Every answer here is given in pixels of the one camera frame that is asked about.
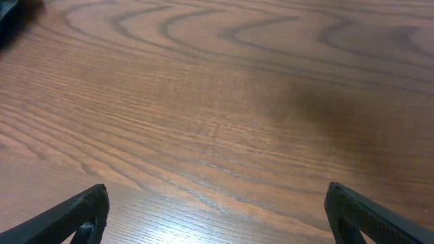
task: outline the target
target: tabletop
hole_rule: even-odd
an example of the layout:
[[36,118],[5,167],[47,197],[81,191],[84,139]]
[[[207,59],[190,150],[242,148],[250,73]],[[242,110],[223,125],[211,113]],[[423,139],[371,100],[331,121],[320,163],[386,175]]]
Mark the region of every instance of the tabletop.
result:
[[0,51],[0,232],[103,183],[103,243],[333,243],[333,181],[434,229],[434,2],[39,8]]

